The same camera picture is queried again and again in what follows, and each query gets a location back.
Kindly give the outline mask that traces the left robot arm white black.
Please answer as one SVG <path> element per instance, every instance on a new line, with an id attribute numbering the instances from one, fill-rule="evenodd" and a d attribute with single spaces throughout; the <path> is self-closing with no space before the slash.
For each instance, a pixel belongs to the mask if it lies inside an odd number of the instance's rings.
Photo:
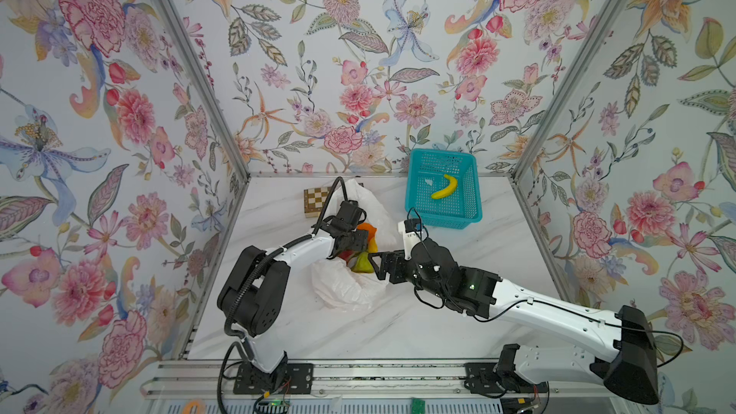
<path id="1" fill-rule="evenodd" d="M 320 216 L 312 232 L 268 250 L 249 246 L 241 252 L 217 306 L 225 316 L 224 333 L 237 339 L 254 368 L 271 374 L 287 360 L 284 347 L 264 334 L 282 310 L 289 276 L 345 251 L 366 249 L 369 232 L 358 227 L 366 219 L 355 200 L 345 200 L 335 216 Z"/>

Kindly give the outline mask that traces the white plastic bag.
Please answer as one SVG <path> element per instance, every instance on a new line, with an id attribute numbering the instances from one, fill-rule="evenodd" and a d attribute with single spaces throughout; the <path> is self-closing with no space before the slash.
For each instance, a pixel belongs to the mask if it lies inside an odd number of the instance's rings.
<path id="1" fill-rule="evenodd" d="M 360 186 L 361 179 L 346 181 L 349 197 L 355 197 L 367 212 L 366 222 L 377 227 L 377 247 L 402 249 L 403 242 L 397 231 L 398 220 L 393 218 L 376 195 Z M 385 293 L 387 283 L 374 273 L 353 272 L 341 258 L 320 260 L 310 268 L 312 288 L 328 310 L 363 312 L 374 308 Z"/>

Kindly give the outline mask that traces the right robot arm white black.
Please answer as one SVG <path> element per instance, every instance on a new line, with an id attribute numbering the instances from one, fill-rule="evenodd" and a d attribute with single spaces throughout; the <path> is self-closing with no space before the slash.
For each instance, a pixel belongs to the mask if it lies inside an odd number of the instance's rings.
<path id="1" fill-rule="evenodd" d="M 529 291 L 490 271 L 460 266 L 431 240 L 418 241 L 408 252 L 373 253 L 369 262 L 379 279 L 426 291 L 444 309 L 480 323 L 506 319 L 567 343 L 553 349 L 505 345 L 494 377 L 507 390 L 578 381 L 644 406 L 659 403 L 654 332 L 641 310 L 595 310 Z"/>

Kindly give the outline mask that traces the orange fruit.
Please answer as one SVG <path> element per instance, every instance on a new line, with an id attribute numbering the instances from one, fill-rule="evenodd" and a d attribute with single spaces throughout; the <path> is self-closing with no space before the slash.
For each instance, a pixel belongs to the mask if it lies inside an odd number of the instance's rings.
<path id="1" fill-rule="evenodd" d="M 364 222 L 358 226 L 358 230 L 362 230 L 367 233 L 367 253 L 377 253 L 379 251 L 378 244 L 376 242 L 377 228 L 368 222 Z"/>

